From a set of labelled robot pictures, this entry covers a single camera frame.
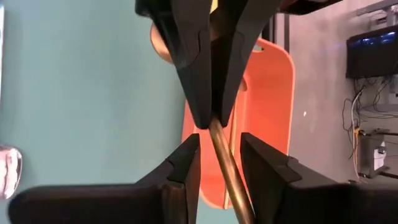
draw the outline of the metal rod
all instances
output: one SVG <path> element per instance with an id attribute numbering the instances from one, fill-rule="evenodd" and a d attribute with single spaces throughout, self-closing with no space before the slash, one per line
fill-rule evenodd
<path id="1" fill-rule="evenodd" d="M 236 139 L 236 104 L 234 105 L 231 113 L 231 131 L 229 132 L 229 150 L 234 156 L 235 153 L 235 139 Z M 228 209 L 228 202 L 229 202 L 229 193 L 228 190 L 225 188 L 224 192 L 224 205 L 223 209 Z"/>
<path id="2" fill-rule="evenodd" d="M 254 224 L 255 216 L 249 197 L 234 157 L 228 149 L 228 141 L 225 138 L 223 127 L 217 118 L 213 118 L 211 121 L 209 131 L 238 222 L 240 224 Z"/>

